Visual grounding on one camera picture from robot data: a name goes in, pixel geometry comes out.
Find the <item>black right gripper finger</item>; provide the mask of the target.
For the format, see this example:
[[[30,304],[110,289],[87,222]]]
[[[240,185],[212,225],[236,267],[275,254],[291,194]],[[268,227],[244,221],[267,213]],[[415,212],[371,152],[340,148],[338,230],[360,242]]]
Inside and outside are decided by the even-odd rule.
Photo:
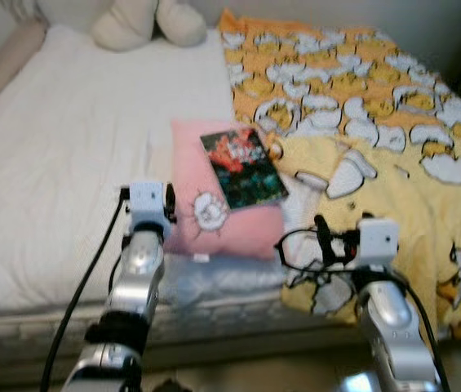
[[[316,238],[321,250],[321,265],[330,266],[335,263],[335,251],[332,250],[332,231],[322,214],[313,217],[315,223]]]

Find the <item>pink pillow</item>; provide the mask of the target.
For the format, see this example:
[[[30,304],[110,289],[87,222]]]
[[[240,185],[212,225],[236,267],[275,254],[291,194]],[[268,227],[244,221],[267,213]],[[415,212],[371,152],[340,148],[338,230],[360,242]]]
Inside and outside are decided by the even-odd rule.
[[[173,122],[175,224],[164,243],[168,252],[183,256],[209,255],[263,259],[275,257],[274,245],[283,233],[278,199],[266,204],[233,207],[219,185],[216,162],[226,162],[230,150],[206,147],[202,138],[227,131],[249,130],[246,124],[219,120]]]

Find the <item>orange yellow egg print blanket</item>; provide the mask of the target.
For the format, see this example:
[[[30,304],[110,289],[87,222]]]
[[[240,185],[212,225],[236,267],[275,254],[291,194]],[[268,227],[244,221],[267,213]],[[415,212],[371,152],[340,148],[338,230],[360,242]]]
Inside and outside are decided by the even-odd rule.
[[[235,16],[218,27],[237,120],[300,191],[304,225],[395,221],[394,266],[461,341],[461,97],[380,29]]]

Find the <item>dark cover book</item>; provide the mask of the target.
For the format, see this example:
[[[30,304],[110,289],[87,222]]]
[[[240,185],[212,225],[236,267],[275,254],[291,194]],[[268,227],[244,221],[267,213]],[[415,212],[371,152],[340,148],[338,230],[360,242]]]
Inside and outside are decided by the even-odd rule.
[[[230,209],[279,203],[289,195],[256,128],[229,128],[200,141]]]

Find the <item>white sheet bed mattress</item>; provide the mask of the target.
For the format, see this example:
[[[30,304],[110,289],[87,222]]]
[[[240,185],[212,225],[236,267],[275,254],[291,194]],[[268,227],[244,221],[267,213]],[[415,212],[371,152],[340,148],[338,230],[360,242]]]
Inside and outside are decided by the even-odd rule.
[[[175,120],[228,120],[230,42],[150,42],[123,53],[63,25],[0,93],[0,388],[37,384],[52,337],[116,204],[133,180],[169,180]],[[211,260],[174,254],[159,292],[145,366],[289,354],[360,339],[341,318],[306,316],[279,298],[285,270],[269,247]]]

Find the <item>cream plush toy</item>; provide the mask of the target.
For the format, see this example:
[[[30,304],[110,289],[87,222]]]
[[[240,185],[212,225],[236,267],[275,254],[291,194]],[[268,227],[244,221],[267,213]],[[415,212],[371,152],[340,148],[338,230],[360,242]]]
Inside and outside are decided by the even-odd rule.
[[[200,11],[185,0],[112,0],[90,36],[100,48],[115,52],[141,48],[155,36],[194,47],[206,40],[207,27]]]

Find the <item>beige bolster pillow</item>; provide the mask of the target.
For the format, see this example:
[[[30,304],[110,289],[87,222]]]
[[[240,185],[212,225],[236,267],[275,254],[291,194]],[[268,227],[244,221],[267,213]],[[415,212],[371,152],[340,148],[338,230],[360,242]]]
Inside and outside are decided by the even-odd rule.
[[[22,23],[0,45],[0,93],[41,49],[47,27],[37,20]]]

